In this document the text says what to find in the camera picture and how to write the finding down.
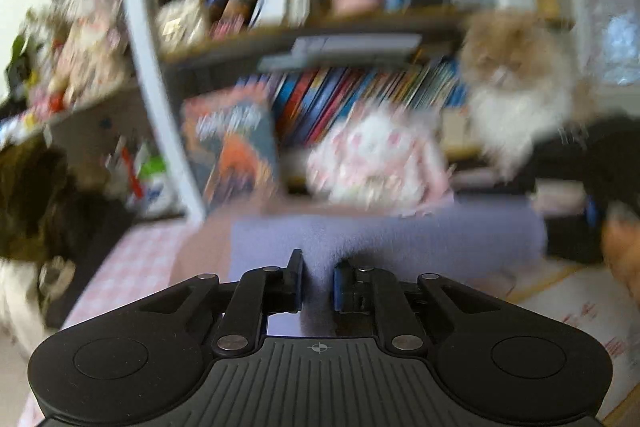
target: lavender fabric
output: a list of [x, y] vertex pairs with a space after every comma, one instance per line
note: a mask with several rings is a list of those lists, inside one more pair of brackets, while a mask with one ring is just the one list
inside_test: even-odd
[[413, 282], [433, 272], [465, 282], [535, 261], [545, 243], [543, 220], [521, 197], [474, 198], [411, 218], [252, 217], [233, 227], [229, 280], [256, 267], [286, 266], [291, 251], [302, 249], [302, 312], [273, 315], [268, 333], [334, 336], [330, 293], [334, 266], [342, 259], [390, 270], [398, 280]]

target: bookshelf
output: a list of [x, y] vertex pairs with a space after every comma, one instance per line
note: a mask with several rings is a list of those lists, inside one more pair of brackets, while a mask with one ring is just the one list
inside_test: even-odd
[[[552, 1], [539, 16], [557, 30], [574, 28], [576, 15], [580, 13], [575, 0]], [[459, 41], [464, 21], [473, 13], [456, 6], [433, 6], [347, 18], [312, 15], [300, 28], [258, 28], [222, 41], [161, 54], [150, 0], [124, 0], [124, 3], [146, 111], [186, 214], [194, 221], [202, 221], [206, 216], [180, 135], [180, 106], [185, 98], [232, 85], [240, 74], [255, 67], [261, 57], [289, 51], [300, 37], [412, 33], [420, 34], [423, 43]]]

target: person's hand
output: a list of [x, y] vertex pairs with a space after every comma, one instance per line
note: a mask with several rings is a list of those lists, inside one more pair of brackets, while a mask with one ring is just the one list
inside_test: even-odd
[[602, 229], [602, 252], [613, 276], [640, 304], [640, 222], [607, 219]]

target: metal screw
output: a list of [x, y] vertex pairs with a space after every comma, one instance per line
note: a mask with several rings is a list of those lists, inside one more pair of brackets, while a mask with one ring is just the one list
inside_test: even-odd
[[422, 340], [415, 335], [398, 335], [391, 341], [391, 344], [400, 351], [415, 351], [422, 347]]
[[225, 335], [218, 339], [218, 347], [225, 351], [237, 351], [246, 347], [248, 343], [248, 340], [242, 335]]

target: circular cap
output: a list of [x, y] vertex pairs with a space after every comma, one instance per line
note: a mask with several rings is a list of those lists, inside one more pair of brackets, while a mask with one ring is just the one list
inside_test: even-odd
[[131, 339], [98, 339], [76, 352], [76, 369], [96, 380], [116, 380], [140, 370], [148, 360], [146, 347]]
[[537, 337], [513, 337], [494, 346], [491, 353], [495, 365], [512, 377], [548, 378], [566, 363], [564, 351], [551, 341]]
[[225, 351], [237, 351], [246, 347], [248, 343], [248, 340], [242, 335], [225, 335], [218, 339], [218, 347]]
[[391, 344], [401, 351], [414, 351], [422, 347], [422, 340], [415, 335], [398, 335], [391, 341]]

